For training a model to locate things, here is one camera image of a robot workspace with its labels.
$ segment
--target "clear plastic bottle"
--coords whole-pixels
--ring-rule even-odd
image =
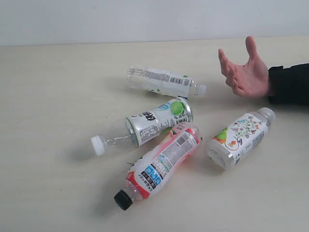
[[[269,108],[243,114],[207,143],[207,154],[229,170],[245,158],[264,138],[276,119]]]
[[[114,197],[127,210],[135,200],[156,195],[173,175],[178,165],[195,153],[202,142],[198,127],[181,123],[153,150],[137,160],[128,171],[125,187]]]
[[[131,88],[173,97],[190,98],[193,96],[204,97],[206,95],[206,86],[197,85],[187,75],[141,66],[132,66],[130,68],[126,83]]]
[[[109,126],[102,134],[91,138],[98,156],[107,152],[128,152],[157,137],[162,131],[181,122],[192,122],[189,102],[175,98],[159,107],[128,116]]]

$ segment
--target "table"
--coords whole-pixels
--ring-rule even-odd
[[[309,62],[309,37],[257,38],[271,66]],[[217,58],[245,63],[244,39],[0,48],[0,231],[306,231],[309,111],[233,95]],[[267,138],[230,172],[204,147],[153,198],[122,211],[114,202],[130,163],[162,137],[127,154],[96,157],[90,138],[117,119],[170,99],[130,89],[141,64],[208,86],[191,99],[204,141],[241,114],[271,107]]]

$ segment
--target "bottle cap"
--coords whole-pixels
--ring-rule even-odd
[[[96,155],[101,156],[105,154],[104,143],[100,139],[100,136],[95,136],[91,138],[92,146],[95,149]]]
[[[123,210],[127,210],[132,205],[131,198],[123,190],[120,190],[114,196],[114,200],[119,205],[119,207]]]
[[[264,115],[269,120],[270,123],[272,123],[276,119],[275,113],[269,108],[266,107],[261,108],[258,110],[258,112]]]
[[[206,88],[207,88],[207,86],[200,85],[199,89],[198,89],[197,96],[198,97],[205,97],[206,96]]]

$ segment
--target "white bottle label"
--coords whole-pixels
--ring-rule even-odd
[[[157,194],[175,168],[199,148],[201,140],[189,124],[174,127],[153,150],[137,160],[126,179],[139,190],[143,199]]]
[[[245,113],[213,140],[220,143],[234,157],[234,166],[245,158],[268,133],[268,127],[257,117]]]
[[[128,76],[144,90],[173,97],[188,97],[192,78],[168,71],[133,66]]]
[[[184,99],[175,98],[151,111],[127,117],[136,133],[139,146],[166,129],[173,128],[181,122],[190,122],[187,107]]]

